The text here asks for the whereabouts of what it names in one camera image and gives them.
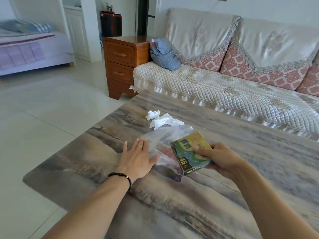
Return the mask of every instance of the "plastic bag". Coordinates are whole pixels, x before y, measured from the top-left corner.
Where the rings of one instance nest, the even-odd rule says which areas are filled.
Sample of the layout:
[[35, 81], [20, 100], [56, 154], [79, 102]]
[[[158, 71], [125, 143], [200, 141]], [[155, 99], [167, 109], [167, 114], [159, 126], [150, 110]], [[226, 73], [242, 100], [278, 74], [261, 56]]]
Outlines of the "plastic bag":
[[181, 173], [179, 163], [172, 151], [170, 143], [194, 132], [190, 125], [161, 127], [142, 136], [148, 140], [150, 157], [159, 155], [156, 165], [162, 165]]

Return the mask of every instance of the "wooden nightstand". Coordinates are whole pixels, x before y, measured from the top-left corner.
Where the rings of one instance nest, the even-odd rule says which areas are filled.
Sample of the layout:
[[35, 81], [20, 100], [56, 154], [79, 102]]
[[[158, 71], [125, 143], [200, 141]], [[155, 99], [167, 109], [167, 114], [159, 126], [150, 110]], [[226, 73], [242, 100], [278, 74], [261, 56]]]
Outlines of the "wooden nightstand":
[[149, 36], [103, 38], [108, 95], [118, 100], [122, 93], [136, 96], [133, 69], [151, 60]]

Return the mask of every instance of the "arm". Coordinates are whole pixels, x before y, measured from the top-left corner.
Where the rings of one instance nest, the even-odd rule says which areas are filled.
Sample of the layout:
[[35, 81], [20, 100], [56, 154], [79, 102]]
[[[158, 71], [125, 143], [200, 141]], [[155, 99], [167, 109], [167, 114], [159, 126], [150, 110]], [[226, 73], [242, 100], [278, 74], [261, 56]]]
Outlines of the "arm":
[[216, 164], [211, 168], [231, 179], [241, 191], [263, 239], [318, 239], [319, 234], [287, 205], [261, 174], [224, 144], [213, 150], [195, 148]]
[[[116, 172], [126, 174], [134, 183], [136, 179], [144, 177], [156, 161], [157, 157], [149, 160], [147, 141], [137, 139], [130, 151], [127, 151], [125, 142]], [[104, 238], [129, 186], [125, 177], [110, 177], [76, 209], [66, 214], [42, 239]]]

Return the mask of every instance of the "coffee table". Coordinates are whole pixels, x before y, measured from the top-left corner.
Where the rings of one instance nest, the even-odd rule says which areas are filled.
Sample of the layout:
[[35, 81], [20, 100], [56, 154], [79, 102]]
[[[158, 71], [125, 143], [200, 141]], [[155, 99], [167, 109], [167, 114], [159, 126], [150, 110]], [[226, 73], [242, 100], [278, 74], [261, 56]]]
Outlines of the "coffee table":
[[[223, 142], [253, 164], [319, 231], [319, 143], [198, 105], [143, 91], [25, 175], [23, 181], [66, 210], [116, 167], [124, 141], [148, 133], [149, 110], [168, 112], [210, 143]], [[156, 166], [125, 196], [108, 235], [133, 238], [261, 238], [236, 185], [213, 170], [178, 177]]]

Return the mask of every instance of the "white tissue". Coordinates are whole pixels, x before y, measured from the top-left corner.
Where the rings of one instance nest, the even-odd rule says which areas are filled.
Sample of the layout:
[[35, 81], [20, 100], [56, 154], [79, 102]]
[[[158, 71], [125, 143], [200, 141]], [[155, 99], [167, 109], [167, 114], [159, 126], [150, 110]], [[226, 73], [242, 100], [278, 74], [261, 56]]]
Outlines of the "white tissue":
[[174, 119], [168, 113], [166, 113], [162, 117], [157, 117], [154, 120], [152, 120], [152, 122], [150, 124], [150, 128], [153, 127], [154, 130], [156, 130], [164, 124], [168, 124], [171, 126], [180, 126], [180, 125], [184, 125], [184, 122], [182, 122], [178, 119]]
[[160, 115], [160, 111], [154, 112], [154, 111], [149, 111], [147, 113], [147, 116], [145, 118], [147, 118], [147, 120], [152, 120], [154, 118], [157, 118]]

